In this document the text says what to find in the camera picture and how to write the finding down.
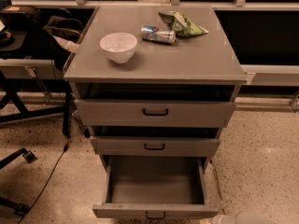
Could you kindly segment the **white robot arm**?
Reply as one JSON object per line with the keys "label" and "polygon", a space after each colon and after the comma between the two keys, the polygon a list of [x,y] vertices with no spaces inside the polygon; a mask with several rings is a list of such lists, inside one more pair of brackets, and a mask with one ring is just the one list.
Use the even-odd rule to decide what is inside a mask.
{"label": "white robot arm", "polygon": [[212,218],[212,224],[276,224],[253,213],[240,212],[236,215],[217,215]]}

